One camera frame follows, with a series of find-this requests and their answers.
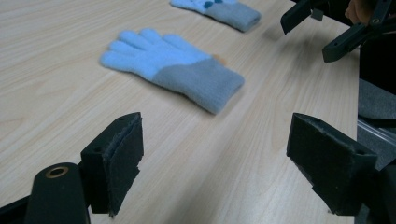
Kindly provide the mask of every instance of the glove finger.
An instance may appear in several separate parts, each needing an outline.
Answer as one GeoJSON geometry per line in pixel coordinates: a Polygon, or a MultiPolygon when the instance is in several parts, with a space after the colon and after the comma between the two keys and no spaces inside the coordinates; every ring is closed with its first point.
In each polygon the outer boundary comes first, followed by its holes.
{"type": "Polygon", "coordinates": [[[185,41],[179,35],[164,35],[163,40],[169,43],[172,46],[175,46],[178,49],[186,51],[193,55],[200,55],[201,57],[207,58],[210,57],[209,55],[203,53],[201,50],[196,48],[194,45],[190,44],[189,42],[185,41]]]}
{"type": "Polygon", "coordinates": [[[104,67],[121,72],[135,73],[147,80],[152,80],[158,73],[158,67],[145,63],[147,61],[147,58],[133,57],[115,51],[107,51],[100,58],[100,63],[104,67]]]}
{"type": "Polygon", "coordinates": [[[119,40],[137,49],[150,49],[152,47],[152,44],[149,43],[144,37],[133,31],[122,31],[119,35],[119,40]]]}
{"type": "Polygon", "coordinates": [[[200,13],[205,13],[205,2],[207,0],[171,0],[170,4],[173,7],[186,8],[200,13]]]}
{"type": "Polygon", "coordinates": [[[136,49],[125,42],[116,40],[110,43],[109,49],[112,51],[116,51],[118,53],[130,55],[130,56],[135,56],[142,51],[140,49],[136,49]]]}
{"type": "Polygon", "coordinates": [[[161,41],[160,34],[158,34],[157,31],[150,28],[141,30],[139,34],[143,36],[151,44],[155,44],[161,41]]]}
{"type": "Polygon", "coordinates": [[[216,3],[227,3],[227,4],[235,4],[238,2],[237,0],[215,0],[216,3]]]}
{"type": "Polygon", "coordinates": [[[131,62],[134,57],[120,54],[115,51],[108,51],[102,54],[100,63],[107,68],[119,70],[122,72],[130,72],[133,70],[131,62]]]}

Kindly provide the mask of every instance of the glove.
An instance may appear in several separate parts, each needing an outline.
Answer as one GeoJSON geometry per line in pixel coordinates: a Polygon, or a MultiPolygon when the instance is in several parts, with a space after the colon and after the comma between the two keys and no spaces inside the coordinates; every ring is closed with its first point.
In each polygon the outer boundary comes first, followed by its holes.
{"type": "Polygon", "coordinates": [[[139,34],[121,32],[100,63],[182,93],[213,114],[219,113],[245,82],[179,35],[160,36],[152,29],[143,29],[139,34]]]}
{"type": "Polygon", "coordinates": [[[261,18],[260,12],[237,0],[171,0],[171,6],[185,8],[246,32],[261,18]]]}

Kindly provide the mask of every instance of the wooden table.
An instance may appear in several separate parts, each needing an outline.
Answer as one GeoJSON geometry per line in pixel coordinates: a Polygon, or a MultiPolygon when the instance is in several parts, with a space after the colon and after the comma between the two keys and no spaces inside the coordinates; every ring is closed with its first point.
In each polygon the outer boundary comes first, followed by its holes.
{"type": "Polygon", "coordinates": [[[1,1],[0,206],[29,195],[42,169],[78,163],[114,119],[141,112],[141,172],[119,214],[92,223],[352,223],[330,214],[286,157],[293,112],[356,137],[359,54],[321,55],[347,27],[309,18],[284,35],[291,1],[241,2],[262,14],[244,34],[168,1],[1,1]],[[99,64],[120,31],[146,27],[219,55],[245,85],[214,116],[99,64]]]}

